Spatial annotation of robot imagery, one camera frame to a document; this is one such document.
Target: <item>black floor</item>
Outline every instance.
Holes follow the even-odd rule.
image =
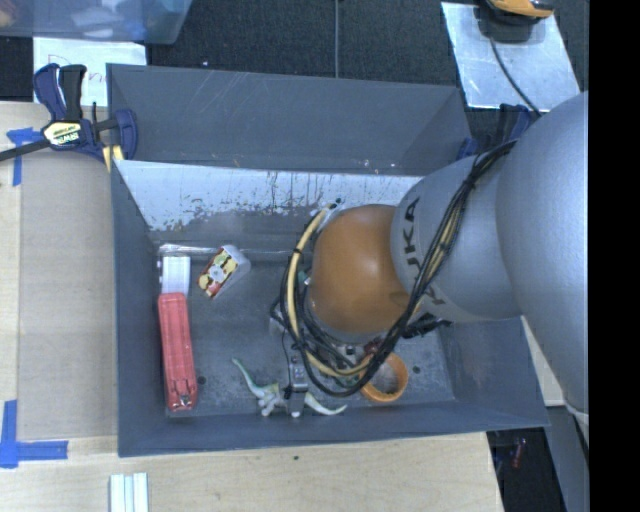
[[[554,3],[578,85],[587,90],[589,2]],[[339,1],[336,48],[335,0],[194,0],[176,43],[147,46],[148,62],[459,85],[440,4],[437,0]],[[32,59],[30,39],[0,36],[0,99],[31,100]],[[496,111],[468,109],[467,114],[475,138],[494,133]],[[507,512],[564,512],[542,429],[488,437]]]

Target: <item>cardboard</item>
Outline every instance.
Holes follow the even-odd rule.
[[[49,115],[40,105],[0,104],[0,120],[4,133],[38,129]],[[114,434],[106,168],[84,155],[45,149],[23,157],[20,188],[18,439]]]
[[[26,114],[24,104],[0,102],[0,150],[13,146],[5,134],[16,118],[38,122]],[[0,162],[0,401],[17,396],[20,190],[12,181],[13,162]]]

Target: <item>gray bin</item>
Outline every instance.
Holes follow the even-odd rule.
[[[92,41],[175,43],[191,0],[12,0],[0,35]]]
[[[396,351],[410,372],[404,395],[378,405],[360,394],[337,400],[314,391],[324,405],[348,404],[338,416],[306,409],[297,419],[283,411],[264,418],[231,363],[242,360],[260,385],[286,385],[269,306],[310,210],[334,199],[336,183],[349,206],[395,204],[421,175],[455,160],[469,135],[455,88],[135,66],[112,66],[110,85],[111,108],[132,108],[138,116],[142,158],[112,171],[121,456],[547,425],[519,318],[402,340]],[[172,106],[154,109],[158,102]],[[372,122],[376,127],[368,130]],[[215,136],[240,133],[242,126],[242,143]],[[193,151],[182,147],[186,130],[197,135],[188,141]],[[240,167],[230,168],[230,161]],[[307,193],[299,197],[294,189],[305,189],[301,184]],[[233,200],[214,194],[194,208],[193,199],[222,186]],[[236,200],[247,194],[254,194],[253,203]],[[195,285],[206,258],[192,259],[188,305],[200,385],[198,405],[187,414],[169,413],[164,401],[155,306],[164,243],[231,243],[252,263],[236,286],[210,301]]]

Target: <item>orange ring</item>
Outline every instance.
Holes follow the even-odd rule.
[[[388,364],[398,378],[398,389],[393,393],[385,393],[376,388],[371,381],[367,382],[360,392],[369,400],[378,403],[389,403],[397,400],[402,396],[409,382],[409,372],[404,361],[394,353],[389,354],[384,364]],[[364,375],[364,370],[360,373],[360,377]]]

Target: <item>paper sheet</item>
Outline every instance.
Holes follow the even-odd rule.
[[[474,7],[443,2],[442,9],[467,104],[524,104],[480,32]],[[496,43],[496,48],[515,82],[541,111],[580,93],[554,16],[537,23],[526,43]]]
[[[34,73],[52,62],[60,66],[84,64],[87,73],[81,104],[91,106],[95,101],[99,107],[106,107],[107,63],[146,65],[147,57],[145,47],[135,43],[34,37]]]

